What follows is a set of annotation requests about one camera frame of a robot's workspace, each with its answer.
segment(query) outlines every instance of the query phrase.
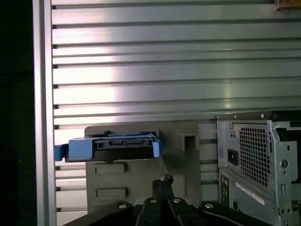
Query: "ventilation grille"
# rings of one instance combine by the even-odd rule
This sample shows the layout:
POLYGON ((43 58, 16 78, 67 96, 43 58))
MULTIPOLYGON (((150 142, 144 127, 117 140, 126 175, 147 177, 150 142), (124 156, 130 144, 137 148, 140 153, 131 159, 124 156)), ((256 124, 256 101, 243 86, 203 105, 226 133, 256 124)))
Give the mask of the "ventilation grille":
POLYGON ((242 127, 239 138, 241 173, 267 187, 270 165, 265 130, 242 127))

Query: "white label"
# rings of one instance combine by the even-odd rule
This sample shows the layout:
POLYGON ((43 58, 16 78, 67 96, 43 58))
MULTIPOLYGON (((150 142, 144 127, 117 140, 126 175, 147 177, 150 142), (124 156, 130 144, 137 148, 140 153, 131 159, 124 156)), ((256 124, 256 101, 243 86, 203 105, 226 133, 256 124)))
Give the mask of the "white label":
POLYGON ((244 191, 246 194, 248 194, 249 196, 251 196, 252 198, 254 198, 257 202, 259 202, 261 205, 264 205, 265 202, 263 199, 261 199, 260 197, 258 197, 257 195, 255 195, 253 192, 250 192, 248 189, 246 189, 245 187, 241 186, 239 183, 236 182, 236 187, 238 187, 239 189, 241 189, 242 191, 244 191))

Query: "computer tower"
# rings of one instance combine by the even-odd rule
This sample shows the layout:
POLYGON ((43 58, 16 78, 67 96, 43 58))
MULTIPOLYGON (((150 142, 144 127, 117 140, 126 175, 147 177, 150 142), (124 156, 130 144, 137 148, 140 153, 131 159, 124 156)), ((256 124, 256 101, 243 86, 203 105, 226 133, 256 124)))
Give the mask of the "computer tower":
POLYGON ((221 203, 274 226, 300 225, 301 111, 217 116, 221 203))

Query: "dark background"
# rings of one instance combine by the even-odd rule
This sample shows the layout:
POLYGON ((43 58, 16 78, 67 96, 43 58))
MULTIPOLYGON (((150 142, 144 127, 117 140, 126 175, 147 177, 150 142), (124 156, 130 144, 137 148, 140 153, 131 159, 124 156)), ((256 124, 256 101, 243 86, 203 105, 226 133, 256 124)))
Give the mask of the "dark background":
POLYGON ((0 17, 0 148, 4 154, 7 223, 34 226, 37 222, 32 1, 1 1, 0 17))

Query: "sheet metal panel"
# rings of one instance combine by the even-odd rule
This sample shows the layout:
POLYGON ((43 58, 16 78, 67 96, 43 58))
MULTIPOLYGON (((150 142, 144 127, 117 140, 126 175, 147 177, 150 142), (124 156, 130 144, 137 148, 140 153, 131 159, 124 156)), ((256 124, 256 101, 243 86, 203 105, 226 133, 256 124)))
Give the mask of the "sheet metal panel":
MULTIPOLYGON (((200 192, 217 200, 215 123, 208 120, 301 107, 298 12, 257 0, 52 4, 55 144, 99 123, 199 120, 200 192)), ((86 213, 85 164, 56 166, 62 225, 86 213)))

